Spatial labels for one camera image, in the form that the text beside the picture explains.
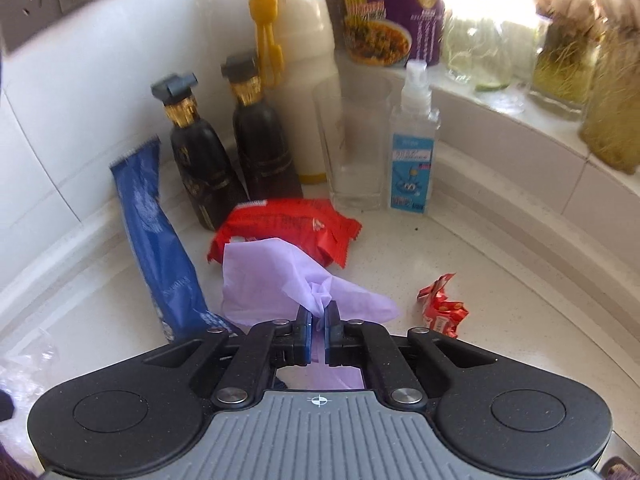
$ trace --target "plastic bag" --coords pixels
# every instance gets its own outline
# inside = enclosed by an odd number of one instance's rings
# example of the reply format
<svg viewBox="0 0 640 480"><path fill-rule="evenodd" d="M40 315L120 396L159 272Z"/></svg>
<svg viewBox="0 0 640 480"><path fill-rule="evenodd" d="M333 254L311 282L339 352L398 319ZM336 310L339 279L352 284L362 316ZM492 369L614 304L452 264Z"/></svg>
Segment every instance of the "plastic bag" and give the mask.
<svg viewBox="0 0 640 480"><path fill-rule="evenodd" d="M449 337L458 337L456 331L469 311L461 301L447 301L444 286L455 274L443 274L436 282L418 292L417 301L423 306L425 327Z"/></svg>
<svg viewBox="0 0 640 480"><path fill-rule="evenodd" d="M158 205L160 141L147 141L111 165L125 231L151 293L164 336L180 340L209 326L242 331L208 309L196 270Z"/></svg>
<svg viewBox="0 0 640 480"><path fill-rule="evenodd" d="M14 402L14 417L0 422L0 441L7 453L35 474L44 469L27 434L27 418L36 400L52 386L49 372L56 349L47 333L33 341L24 353L0 359L0 389Z"/></svg>
<svg viewBox="0 0 640 480"><path fill-rule="evenodd" d="M337 303L343 319L385 322L398 315L398 307L390 298L333 276L302 250L279 238L229 244L222 274L222 311L234 323L253 326L277 318L296 319L299 306L315 317L313 362L286 376L293 388L363 387L357 368L324 364L324 309L331 300Z"/></svg>
<svg viewBox="0 0 640 480"><path fill-rule="evenodd" d="M211 242L207 259L223 261L231 241L280 238L302 249L323 267L347 263L349 241L362 225L338 213L328 200L283 198L240 204L231 212Z"/></svg>

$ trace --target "black bottle cap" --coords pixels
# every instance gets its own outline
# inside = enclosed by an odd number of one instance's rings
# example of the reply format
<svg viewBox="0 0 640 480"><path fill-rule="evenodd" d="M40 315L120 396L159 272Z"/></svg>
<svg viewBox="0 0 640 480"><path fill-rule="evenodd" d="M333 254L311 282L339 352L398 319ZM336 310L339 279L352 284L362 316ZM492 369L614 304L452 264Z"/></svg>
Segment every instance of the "black bottle cap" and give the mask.
<svg viewBox="0 0 640 480"><path fill-rule="evenodd" d="M229 56L226 63L220 66L220 70L230 83L249 81L258 75L258 54L254 49Z"/></svg>
<svg viewBox="0 0 640 480"><path fill-rule="evenodd" d="M151 93L165 105L175 105L191 96L191 88L198 84L195 74L171 74L151 85Z"/></svg>

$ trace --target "blue label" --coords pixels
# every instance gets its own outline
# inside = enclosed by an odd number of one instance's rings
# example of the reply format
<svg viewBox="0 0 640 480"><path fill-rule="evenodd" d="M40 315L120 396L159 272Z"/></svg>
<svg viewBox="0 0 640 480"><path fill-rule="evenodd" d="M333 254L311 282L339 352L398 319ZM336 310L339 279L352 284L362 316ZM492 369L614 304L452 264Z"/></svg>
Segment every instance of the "blue label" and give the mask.
<svg viewBox="0 0 640 480"><path fill-rule="evenodd" d="M391 152L391 207L424 213L434 139L394 134Z"/></svg>

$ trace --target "purple napkin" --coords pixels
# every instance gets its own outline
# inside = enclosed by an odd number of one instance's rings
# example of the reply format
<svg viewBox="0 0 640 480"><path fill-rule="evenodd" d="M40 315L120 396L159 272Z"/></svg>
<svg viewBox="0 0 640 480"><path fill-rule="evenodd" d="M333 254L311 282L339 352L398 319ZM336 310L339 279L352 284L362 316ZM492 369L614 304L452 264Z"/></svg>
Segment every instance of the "purple napkin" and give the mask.
<svg viewBox="0 0 640 480"><path fill-rule="evenodd" d="M222 312L233 323L253 326L277 318L296 319L299 305L318 318L312 334L313 362L300 368L298 377L304 384L290 387L364 387L357 368L329 368L324 364L324 308L335 300L342 319L382 323L398 315L392 300L332 275L302 250L279 238L227 244L222 274Z"/></svg>

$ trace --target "red wrapper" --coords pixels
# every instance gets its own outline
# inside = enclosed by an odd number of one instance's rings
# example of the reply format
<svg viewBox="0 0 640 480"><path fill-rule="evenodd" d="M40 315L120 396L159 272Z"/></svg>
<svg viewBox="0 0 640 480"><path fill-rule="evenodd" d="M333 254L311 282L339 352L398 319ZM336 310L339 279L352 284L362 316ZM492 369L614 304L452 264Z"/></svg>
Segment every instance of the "red wrapper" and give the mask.
<svg viewBox="0 0 640 480"><path fill-rule="evenodd" d="M417 301L423 306L422 319L430 330L449 337L458 337L456 328L469 311L461 301L447 301L444 286L455 274L444 274L418 292Z"/></svg>
<svg viewBox="0 0 640 480"><path fill-rule="evenodd" d="M281 238L296 245L323 267L347 263L349 241L362 225L338 213L328 200L283 198L236 206L216 232L207 259L222 263L225 244L232 238Z"/></svg>

